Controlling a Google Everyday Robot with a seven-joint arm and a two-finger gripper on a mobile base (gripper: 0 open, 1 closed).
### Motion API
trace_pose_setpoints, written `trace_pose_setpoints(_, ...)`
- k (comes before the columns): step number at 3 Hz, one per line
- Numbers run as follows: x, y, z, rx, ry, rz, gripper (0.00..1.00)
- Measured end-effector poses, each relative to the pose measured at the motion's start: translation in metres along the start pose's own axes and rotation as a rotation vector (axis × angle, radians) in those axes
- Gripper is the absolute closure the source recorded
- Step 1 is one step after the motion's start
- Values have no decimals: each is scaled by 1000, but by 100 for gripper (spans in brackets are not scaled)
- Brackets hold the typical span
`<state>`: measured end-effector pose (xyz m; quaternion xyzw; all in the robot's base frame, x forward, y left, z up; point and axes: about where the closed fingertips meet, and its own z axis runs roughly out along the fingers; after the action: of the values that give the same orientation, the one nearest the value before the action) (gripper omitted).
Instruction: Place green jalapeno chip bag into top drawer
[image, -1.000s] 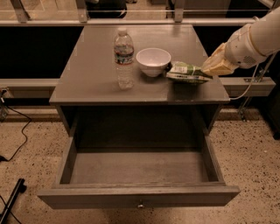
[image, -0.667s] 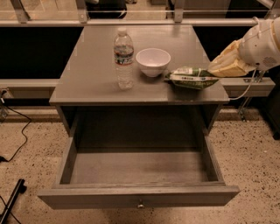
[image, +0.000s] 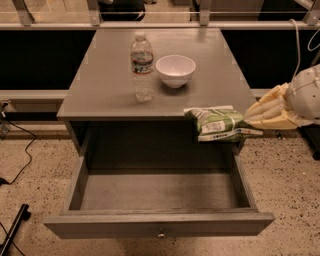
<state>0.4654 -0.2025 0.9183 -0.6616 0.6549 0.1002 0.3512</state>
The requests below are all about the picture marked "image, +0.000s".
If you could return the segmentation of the yellow ribbed gripper finger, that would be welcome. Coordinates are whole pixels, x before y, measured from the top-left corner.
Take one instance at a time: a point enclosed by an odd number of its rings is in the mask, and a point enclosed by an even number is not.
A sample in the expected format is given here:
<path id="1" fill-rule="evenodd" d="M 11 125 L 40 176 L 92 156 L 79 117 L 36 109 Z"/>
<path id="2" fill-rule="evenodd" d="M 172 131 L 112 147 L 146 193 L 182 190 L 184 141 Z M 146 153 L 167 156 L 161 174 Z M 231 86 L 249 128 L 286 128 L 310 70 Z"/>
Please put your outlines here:
<path id="1" fill-rule="evenodd" d="M 287 108 L 285 93 L 289 84 L 277 85 L 254 103 L 244 114 L 245 121 L 261 121 L 281 115 Z"/>
<path id="2" fill-rule="evenodd" d="M 291 113 L 286 110 L 278 112 L 273 116 L 266 114 L 252 116 L 248 119 L 248 123 L 262 130 L 292 130 L 298 127 Z"/>

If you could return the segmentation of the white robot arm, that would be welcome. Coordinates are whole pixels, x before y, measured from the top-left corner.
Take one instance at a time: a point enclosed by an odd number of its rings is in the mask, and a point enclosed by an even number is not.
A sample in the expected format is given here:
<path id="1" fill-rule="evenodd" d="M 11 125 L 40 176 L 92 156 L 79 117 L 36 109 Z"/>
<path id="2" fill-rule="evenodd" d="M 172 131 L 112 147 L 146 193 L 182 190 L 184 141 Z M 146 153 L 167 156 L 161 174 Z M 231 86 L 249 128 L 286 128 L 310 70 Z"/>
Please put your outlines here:
<path id="1" fill-rule="evenodd" d="M 244 121 L 258 129 L 274 130 L 319 125 L 320 64 L 269 90 L 245 112 Z"/>

